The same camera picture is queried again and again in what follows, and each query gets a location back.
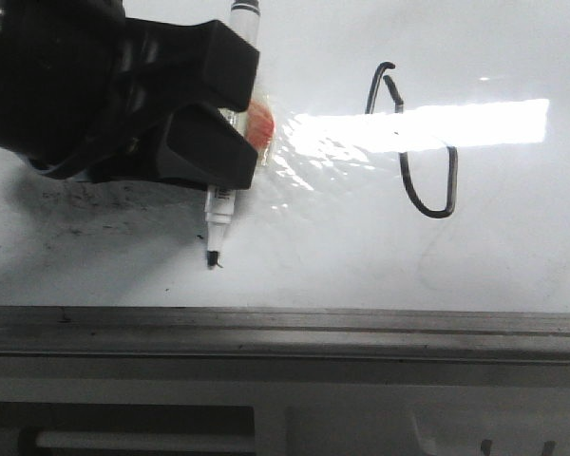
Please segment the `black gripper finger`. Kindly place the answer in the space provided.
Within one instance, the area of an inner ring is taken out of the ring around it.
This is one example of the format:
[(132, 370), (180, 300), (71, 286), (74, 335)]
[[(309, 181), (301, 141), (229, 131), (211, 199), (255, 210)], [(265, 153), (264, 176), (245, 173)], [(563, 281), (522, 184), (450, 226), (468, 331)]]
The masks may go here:
[(256, 150), (215, 108), (189, 105), (92, 166), (94, 183), (149, 181), (205, 189), (251, 187)]

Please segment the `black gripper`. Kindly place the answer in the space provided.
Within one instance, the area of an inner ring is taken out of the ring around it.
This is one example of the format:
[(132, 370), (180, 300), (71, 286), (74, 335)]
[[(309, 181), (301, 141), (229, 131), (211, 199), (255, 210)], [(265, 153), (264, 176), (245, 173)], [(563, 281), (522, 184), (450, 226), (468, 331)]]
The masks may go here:
[(54, 180), (176, 180), (168, 111), (246, 110), (258, 60), (219, 20), (130, 18), (119, 1), (0, 1), (0, 147)]

